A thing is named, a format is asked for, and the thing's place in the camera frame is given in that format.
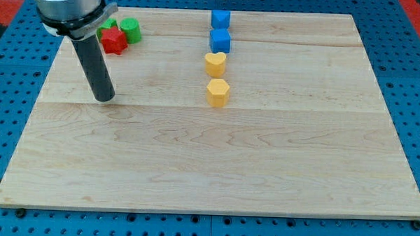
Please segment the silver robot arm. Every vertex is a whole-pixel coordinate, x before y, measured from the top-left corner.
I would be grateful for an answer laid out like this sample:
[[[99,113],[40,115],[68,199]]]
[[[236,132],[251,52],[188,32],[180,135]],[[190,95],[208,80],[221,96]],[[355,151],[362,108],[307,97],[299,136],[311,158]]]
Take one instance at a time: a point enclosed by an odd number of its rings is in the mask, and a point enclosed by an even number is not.
[[[68,37],[76,51],[94,98],[107,102],[115,92],[97,38],[97,30],[118,11],[106,0],[34,0],[45,29]]]

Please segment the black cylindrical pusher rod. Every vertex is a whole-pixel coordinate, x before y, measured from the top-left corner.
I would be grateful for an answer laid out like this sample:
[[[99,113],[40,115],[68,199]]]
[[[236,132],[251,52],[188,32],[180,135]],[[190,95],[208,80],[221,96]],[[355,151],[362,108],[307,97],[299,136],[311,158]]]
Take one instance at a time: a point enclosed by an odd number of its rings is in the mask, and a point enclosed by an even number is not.
[[[72,44],[94,98],[99,102],[113,99],[115,91],[97,37],[89,36]]]

